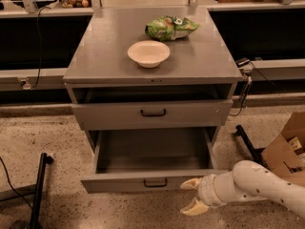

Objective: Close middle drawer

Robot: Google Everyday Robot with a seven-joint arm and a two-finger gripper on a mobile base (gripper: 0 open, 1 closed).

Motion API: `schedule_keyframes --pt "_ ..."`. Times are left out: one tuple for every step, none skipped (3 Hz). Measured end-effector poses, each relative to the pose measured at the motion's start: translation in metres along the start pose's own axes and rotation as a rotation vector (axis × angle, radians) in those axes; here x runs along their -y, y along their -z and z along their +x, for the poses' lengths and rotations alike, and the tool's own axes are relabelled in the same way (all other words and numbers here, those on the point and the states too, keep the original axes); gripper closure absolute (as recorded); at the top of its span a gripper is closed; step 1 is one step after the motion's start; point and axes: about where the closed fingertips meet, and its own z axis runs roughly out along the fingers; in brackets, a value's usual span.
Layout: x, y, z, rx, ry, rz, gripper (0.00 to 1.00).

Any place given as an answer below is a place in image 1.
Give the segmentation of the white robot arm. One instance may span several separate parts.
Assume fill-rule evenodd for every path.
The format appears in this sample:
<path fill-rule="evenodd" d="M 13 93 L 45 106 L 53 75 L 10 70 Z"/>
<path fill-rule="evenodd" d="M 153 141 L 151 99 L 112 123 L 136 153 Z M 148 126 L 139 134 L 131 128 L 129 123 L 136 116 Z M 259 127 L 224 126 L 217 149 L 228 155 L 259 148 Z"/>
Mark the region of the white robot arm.
<path fill-rule="evenodd" d="M 227 173 L 191 178 L 180 188 L 197 191 L 191 203 L 180 210 L 186 216 L 197 216 L 229 202 L 268 199 L 305 218 L 305 188 L 250 160 L 239 161 Z"/>

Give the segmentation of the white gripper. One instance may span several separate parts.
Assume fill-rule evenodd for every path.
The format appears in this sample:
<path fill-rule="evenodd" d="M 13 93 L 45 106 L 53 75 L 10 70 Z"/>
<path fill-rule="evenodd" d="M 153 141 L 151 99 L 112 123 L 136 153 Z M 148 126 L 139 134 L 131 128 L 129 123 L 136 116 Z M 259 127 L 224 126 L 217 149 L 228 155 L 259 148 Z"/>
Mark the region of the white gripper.
<path fill-rule="evenodd" d="M 182 208 L 180 213 L 185 216 L 198 216 L 200 214 L 206 213 L 209 207 L 218 208 L 225 205 L 216 193 L 214 188 L 214 179 L 216 175 L 209 175 L 201 177 L 195 177 L 184 181 L 180 188 L 182 190 L 197 190 L 198 198 L 193 198 L 191 203 Z"/>

